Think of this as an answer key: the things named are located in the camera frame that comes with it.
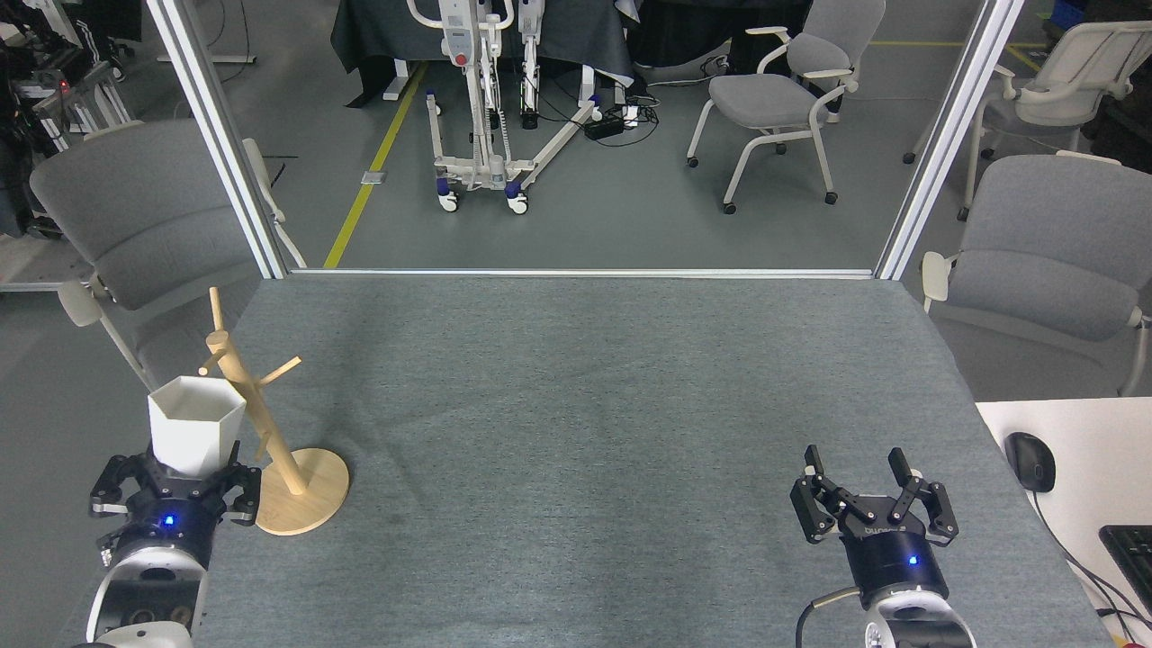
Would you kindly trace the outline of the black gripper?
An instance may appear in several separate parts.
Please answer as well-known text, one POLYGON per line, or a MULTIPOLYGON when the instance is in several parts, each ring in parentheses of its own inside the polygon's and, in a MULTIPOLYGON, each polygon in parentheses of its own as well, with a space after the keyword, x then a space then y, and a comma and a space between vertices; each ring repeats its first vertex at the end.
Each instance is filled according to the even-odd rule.
MULTIPOLYGON (((904 526, 899 530, 867 528, 861 537, 847 533, 841 536, 852 582, 859 587, 861 605, 876 606, 878 600, 910 590, 930 592, 947 600, 950 592, 930 547, 930 543, 948 547, 956 538, 956 519, 945 484, 930 482, 911 468, 900 447, 894 447, 887 460, 901 488, 887 521, 904 526), (923 523, 905 522, 915 500, 920 500, 927 512, 926 532, 923 523)), ((810 543, 823 541, 846 517, 863 523, 876 521, 876 512, 861 503, 859 496, 824 475, 817 445, 805 449, 804 461, 804 472, 795 480, 790 499, 810 543)))
POLYGON ((174 548, 209 563, 220 519, 251 527, 262 496, 262 469, 228 464, 197 481, 164 477, 153 454, 112 455, 90 492, 92 517, 127 514, 120 529, 120 562, 144 548, 174 548), (123 503, 121 484, 131 477, 139 491, 123 503))

